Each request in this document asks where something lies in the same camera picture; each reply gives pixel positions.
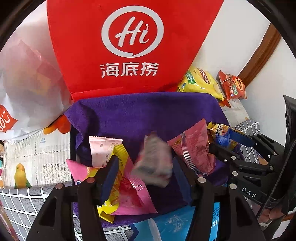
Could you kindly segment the person's right hand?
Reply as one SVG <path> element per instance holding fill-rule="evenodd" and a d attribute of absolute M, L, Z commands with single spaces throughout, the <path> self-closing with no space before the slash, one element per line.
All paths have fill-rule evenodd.
<path fill-rule="evenodd" d="M 274 229 L 280 227 L 281 221 L 288 215 L 286 208 L 280 203 L 272 209 L 265 208 L 259 217 L 259 225 L 261 230 Z"/>

